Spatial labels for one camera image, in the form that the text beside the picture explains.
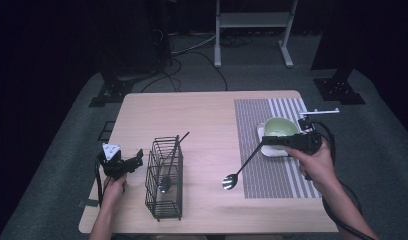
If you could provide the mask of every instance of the wooden table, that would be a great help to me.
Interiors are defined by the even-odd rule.
[[[140,234],[267,234],[336,232],[321,199],[246,199],[242,176],[230,190],[223,178],[241,167],[234,99],[301,98],[296,91],[129,94],[117,117],[110,144],[122,158],[144,150],[144,165],[128,174],[114,232]],[[158,222],[145,206],[148,153],[154,138],[182,137],[183,215]],[[97,198],[97,185],[90,199]],[[90,233],[99,208],[86,207],[79,224]]]

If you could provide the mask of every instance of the dark curtain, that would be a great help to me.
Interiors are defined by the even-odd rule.
[[[408,130],[408,0],[336,0],[312,69],[351,64]]]

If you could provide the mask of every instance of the forearm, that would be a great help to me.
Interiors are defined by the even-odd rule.
[[[324,186],[321,192],[333,214],[338,219],[365,235],[378,239],[338,181],[331,182],[329,185]],[[360,239],[339,226],[338,230],[345,239]]]
[[[111,239],[111,224],[113,220],[113,213],[110,209],[101,208],[98,217],[92,228],[90,240],[109,240]]]

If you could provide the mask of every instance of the green bowl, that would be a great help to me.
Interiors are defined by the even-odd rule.
[[[271,118],[264,123],[265,136],[283,137],[292,136],[297,133],[299,133],[297,125],[295,125],[295,123],[286,118],[281,117]],[[278,145],[272,147],[279,150],[284,149],[283,146]]]

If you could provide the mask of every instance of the gray floor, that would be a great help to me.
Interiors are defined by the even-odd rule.
[[[308,109],[341,113],[324,115],[336,136],[338,177],[359,196],[363,214],[382,239],[408,239],[408,133],[379,97],[372,82],[357,71],[349,78],[366,105],[341,106],[324,102],[313,78],[330,77],[332,70],[310,71],[320,36],[291,36],[288,43],[294,68],[283,63],[276,40],[280,36],[253,37],[238,48],[222,48],[222,68],[229,91],[286,90],[301,93]],[[175,50],[202,41],[198,37],[173,37]],[[213,49],[194,50],[212,61]],[[205,57],[189,53],[175,57],[182,64],[172,77],[155,82],[145,92],[224,91],[219,73]],[[168,67],[168,74],[178,69]],[[135,84],[141,92],[154,77]],[[103,80],[89,79],[50,146],[1,239],[87,239],[78,224],[79,202],[89,196],[94,181],[94,161],[100,151],[98,135],[106,121],[115,120],[121,104],[88,108]],[[290,234],[290,239],[340,239],[338,234]]]

